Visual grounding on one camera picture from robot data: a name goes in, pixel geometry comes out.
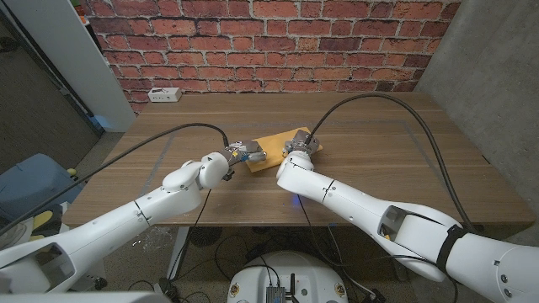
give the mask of gray wall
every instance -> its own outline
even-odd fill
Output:
[[[415,91],[431,94],[539,214],[537,0],[465,0]],[[539,245],[537,224],[510,241]]]

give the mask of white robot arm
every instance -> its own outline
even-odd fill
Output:
[[[200,190],[230,179],[232,165],[264,159],[257,142],[244,141],[188,161],[163,186],[78,228],[2,250],[0,277],[10,280],[8,292],[14,294],[67,291],[94,263],[149,226],[198,207]]]
[[[427,279],[446,275],[493,302],[539,300],[539,248],[466,233],[450,216],[424,205],[374,198],[313,171],[310,155],[318,148],[302,130],[286,148],[277,184],[328,207],[372,237],[392,256]]]

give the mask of electrical outlet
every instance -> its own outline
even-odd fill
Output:
[[[179,88],[152,88],[148,93],[152,102],[178,102],[181,96]]]

